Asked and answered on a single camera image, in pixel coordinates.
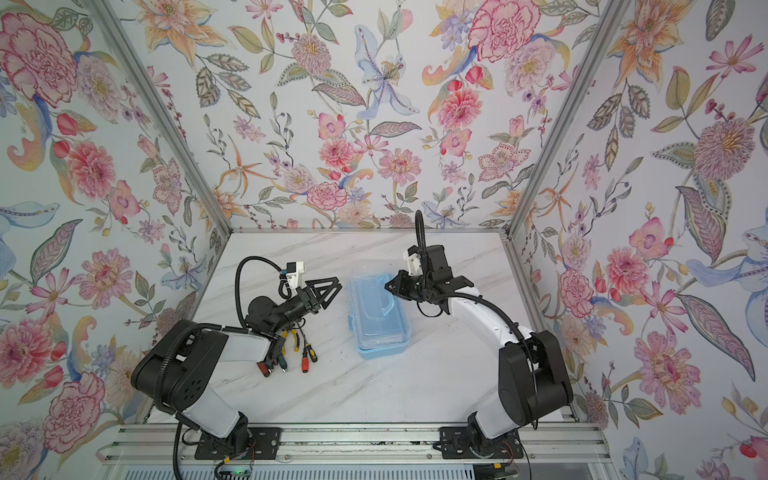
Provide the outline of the blue plastic tool box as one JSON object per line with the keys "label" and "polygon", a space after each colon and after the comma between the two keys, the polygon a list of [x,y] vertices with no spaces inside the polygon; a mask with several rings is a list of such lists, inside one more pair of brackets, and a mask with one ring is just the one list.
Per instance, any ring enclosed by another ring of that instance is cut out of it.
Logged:
{"label": "blue plastic tool box", "polygon": [[403,353],[411,340],[411,325],[403,302],[386,289],[394,276],[366,273],[348,282],[348,324],[358,354],[373,360]]}

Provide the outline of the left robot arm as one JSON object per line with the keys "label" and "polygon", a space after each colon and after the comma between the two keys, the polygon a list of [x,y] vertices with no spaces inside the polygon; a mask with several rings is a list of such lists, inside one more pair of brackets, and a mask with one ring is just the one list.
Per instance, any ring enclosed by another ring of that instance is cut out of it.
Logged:
{"label": "left robot arm", "polygon": [[330,277],[308,280],[280,304],[259,296],[238,327],[180,320],[139,361],[131,386],[182,424],[219,440],[242,442],[248,437],[247,418],[209,386],[217,366],[272,366],[282,354],[282,333],[327,309],[341,289],[339,279]]}

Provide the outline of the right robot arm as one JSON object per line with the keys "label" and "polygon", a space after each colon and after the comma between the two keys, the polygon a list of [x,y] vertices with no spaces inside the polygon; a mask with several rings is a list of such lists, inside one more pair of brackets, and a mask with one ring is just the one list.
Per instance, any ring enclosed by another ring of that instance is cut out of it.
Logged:
{"label": "right robot arm", "polygon": [[406,268],[385,290],[402,300],[436,305],[467,322],[495,353],[496,393],[468,417],[466,448],[484,455],[508,434],[536,425],[573,401],[563,352],[553,333],[520,326],[470,280],[454,275],[441,245],[414,245],[404,259]]}

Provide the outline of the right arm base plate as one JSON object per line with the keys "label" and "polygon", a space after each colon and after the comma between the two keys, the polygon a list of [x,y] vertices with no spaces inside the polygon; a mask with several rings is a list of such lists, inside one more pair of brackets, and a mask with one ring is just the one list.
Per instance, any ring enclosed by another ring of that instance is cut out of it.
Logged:
{"label": "right arm base plate", "polygon": [[510,460],[522,459],[525,454],[516,430],[489,439],[469,426],[444,426],[438,430],[439,438],[432,448],[448,460]]}

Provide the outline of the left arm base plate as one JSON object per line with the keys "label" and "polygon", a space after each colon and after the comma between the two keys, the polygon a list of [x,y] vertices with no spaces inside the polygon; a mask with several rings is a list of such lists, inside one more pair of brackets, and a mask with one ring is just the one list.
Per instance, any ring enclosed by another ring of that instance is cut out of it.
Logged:
{"label": "left arm base plate", "polygon": [[203,433],[198,442],[194,459],[221,461],[236,457],[246,460],[275,460],[283,430],[279,427],[249,427],[233,431],[221,439]]}

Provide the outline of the green handled ratchet wrench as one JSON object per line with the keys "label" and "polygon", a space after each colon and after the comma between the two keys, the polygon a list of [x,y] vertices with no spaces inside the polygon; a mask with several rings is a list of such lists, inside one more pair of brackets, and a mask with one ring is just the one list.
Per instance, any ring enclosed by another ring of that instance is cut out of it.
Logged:
{"label": "green handled ratchet wrench", "polygon": [[278,365],[283,372],[286,372],[288,369],[285,354],[286,354],[285,336],[281,335],[273,344],[272,358],[273,358],[273,363],[275,365]]}

